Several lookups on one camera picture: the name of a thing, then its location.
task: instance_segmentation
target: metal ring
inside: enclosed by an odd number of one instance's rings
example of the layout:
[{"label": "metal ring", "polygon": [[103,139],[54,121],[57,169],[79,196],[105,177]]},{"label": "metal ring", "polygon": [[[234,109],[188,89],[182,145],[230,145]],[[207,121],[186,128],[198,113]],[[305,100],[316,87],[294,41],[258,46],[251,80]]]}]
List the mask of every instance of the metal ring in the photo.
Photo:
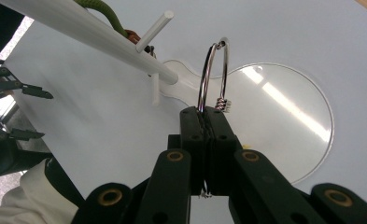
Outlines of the metal ring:
[{"label": "metal ring", "polygon": [[[337,200],[334,196],[340,196],[342,200]],[[332,202],[343,206],[343,207],[350,207],[352,206],[353,202],[352,199],[346,195],[345,193],[338,191],[336,189],[326,189],[325,196]]]},{"label": "metal ring", "polygon": [[252,151],[245,151],[245,150],[244,152],[242,152],[242,157],[244,157],[246,161],[258,161],[260,159],[258,154]]},{"label": "metal ring", "polygon": [[[114,197],[107,199],[107,194],[113,194]],[[98,203],[102,206],[110,206],[118,203],[122,198],[122,192],[119,189],[106,189],[98,196]]]},{"label": "metal ring", "polygon": [[181,161],[183,160],[183,154],[178,151],[172,151],[166,155],[169,161]]},{"label": "metal ring", "polygon": [[223,77],[221,80],[220,98],[224,99],[224,94],[226,92],[227,70],[229,63],[229,40],[226,37],[223,37],[218,44],[213,44],[206,55],[203,75],[201,77],[200,93],[198,95],[197,108],[198,111],[200,111],[200,113],[204,113],[205,109],[205,101],[206,101],[207,88],[209,84],[210,69],[212,67],[213,58],[215,57],[215,52],[217,49],[221,49],[223,47],[224,47],[224,62],[223,62]]}]

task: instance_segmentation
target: white rod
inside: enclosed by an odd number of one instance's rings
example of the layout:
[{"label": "white rod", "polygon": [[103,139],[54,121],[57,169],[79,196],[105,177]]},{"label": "white rod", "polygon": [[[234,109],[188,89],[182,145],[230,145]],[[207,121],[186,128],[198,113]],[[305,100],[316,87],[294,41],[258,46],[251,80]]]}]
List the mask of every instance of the white rod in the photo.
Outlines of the white rod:
[{"label": "white rod", "polygon": [[168,84],[177,83],[177,74],[135,45],[110,26],[71,0],[0,0],[0,4],[68,35],[86,45],[134,66],[147,74],[160,74]]},{"label": "white rod", "polygon": [[160,82],[159,82],[159,74],[151,75],[151,79],[153,81],[153,105],[157,106],[160,104]]},{"label": "white rod", "polygon": [[136,44],[136,51],[142,50],[150,43],[150,41],[162,30],[162,28],[174,18],[173,11],[165,11],[160,18],[150,27],[150,29],[143,35],[143,37]]}]

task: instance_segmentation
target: metal coil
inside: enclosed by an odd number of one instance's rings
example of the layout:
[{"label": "metal coil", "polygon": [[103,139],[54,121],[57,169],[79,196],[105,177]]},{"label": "metal coil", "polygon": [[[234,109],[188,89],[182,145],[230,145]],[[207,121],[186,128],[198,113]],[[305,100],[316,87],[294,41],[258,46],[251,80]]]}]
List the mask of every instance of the metal coil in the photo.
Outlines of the metal coil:
[{"label": "metal coil", "polygon": [[222,111],[224,113],[230,112],[232,102],[227,99],[218,98],[216,101],[215,109]]}]

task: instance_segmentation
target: white sleeve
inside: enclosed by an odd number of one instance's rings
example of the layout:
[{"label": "white sleeve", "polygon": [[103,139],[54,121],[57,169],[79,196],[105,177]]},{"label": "white sleeve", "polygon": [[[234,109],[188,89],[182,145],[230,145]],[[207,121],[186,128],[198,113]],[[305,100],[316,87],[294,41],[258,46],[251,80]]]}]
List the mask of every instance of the white sleeve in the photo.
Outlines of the white sleeve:
[{"label": "white sleeve", "polygon": [[46,161],[21,177],[20,186],[9,191],[0,206],[0,223],[71,223],[78,208],[49,183]]}]

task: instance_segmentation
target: green cable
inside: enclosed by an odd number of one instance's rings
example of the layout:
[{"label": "green cable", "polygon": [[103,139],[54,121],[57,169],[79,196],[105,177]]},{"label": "green cable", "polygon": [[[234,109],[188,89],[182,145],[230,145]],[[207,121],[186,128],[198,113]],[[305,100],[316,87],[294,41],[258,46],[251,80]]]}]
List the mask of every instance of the green cable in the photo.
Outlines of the green cable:
[{"label": "green cable", "polygon": [[104,14],[107,19],[110,21],[111,26],[121,35],[128,38],[127,32],[122,28],[119,18],[117,18],[116,13],[114,13],[113,9],[108,6],[106,3],[101,0],[75,0],[76,3],[85,8],[91,8],[93,10],[99,11]]}]

